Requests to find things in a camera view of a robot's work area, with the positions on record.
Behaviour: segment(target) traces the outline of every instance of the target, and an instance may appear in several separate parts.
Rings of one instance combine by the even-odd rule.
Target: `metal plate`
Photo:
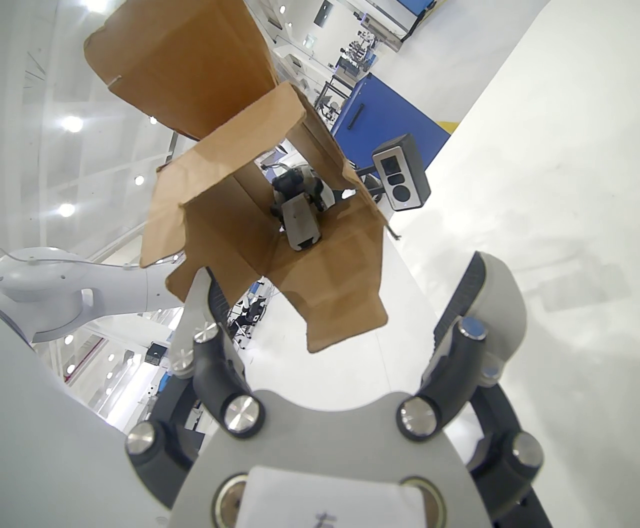
[[[490,528],[471,476],[445,434],[418,444],[396,426],[398,405],[409,395],[388,394],[361,408],[321,412],[258,391],[266,409],[262,431],[236,440],[218,431],[200,453],[175,501],[173,528],[212,526],[211,505],[231,476],[256,465],[350,479],[399,483],[422,477],[440,493],[453,528]]]

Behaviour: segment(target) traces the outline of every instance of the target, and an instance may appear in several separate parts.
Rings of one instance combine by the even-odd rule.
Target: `white label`
[[[418,489],[256,466],[236,528],[426,528]]]

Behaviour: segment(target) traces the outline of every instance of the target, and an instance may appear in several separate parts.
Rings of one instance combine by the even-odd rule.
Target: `blue cabinet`
[[[449,133],[372,74],[359,80],[331,130],[347,159],[359,167],[373,164],[382,143],[410,132],[427,168]]]
[[[409,9],[416,17],[422,13],[433,0],[398,0]]]

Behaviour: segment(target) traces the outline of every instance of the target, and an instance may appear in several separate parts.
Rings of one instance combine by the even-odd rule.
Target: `floor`
[[[637,525],[640,7],[552,0],[394,216],[440,313],[474,250],[514,272],[528,331],[503,387],[543,444],[554,526]]]
[[[397,326],[384,339],[385,328],[308,355],[303,321],[275,298],[248,350],[248,376],[254,387],[327,410],[415,390],[436,314],[473,251],[488,251],[512,269],[527,304],[527,337],[503,387],[543,444],[535,488],[552,523],[633,526],[640,7],[552,0],[483,93],[546,3],[449,0],[400,54],[376,65],[430,117],[466,116],[427,171],[427,206],[392,220],[403,238],[387,241],[384,273],[410,272],[401,287],[383,279]],[[403,321],[416,306],[420,317]],[[450,431],[463,457],[472,430]]]
[[[548,0],[445,0],[371,72],[434,121],[460,122]]]

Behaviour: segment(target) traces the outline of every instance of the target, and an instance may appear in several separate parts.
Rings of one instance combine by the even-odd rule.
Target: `cardboard box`
[[[109,89],[200,142],[159,169],[141,265],[184,249],[167,279],[185,299],[209,266],[230,302],[268,277],[307,322],[316,352],[387,322],[378,296],[386,221],[302,93],[277,85],[243,2],[129,0],[85,43]],[[322,239],[295,252],[253,160],[287,138],[333,189],[359,192],[319,215]]]

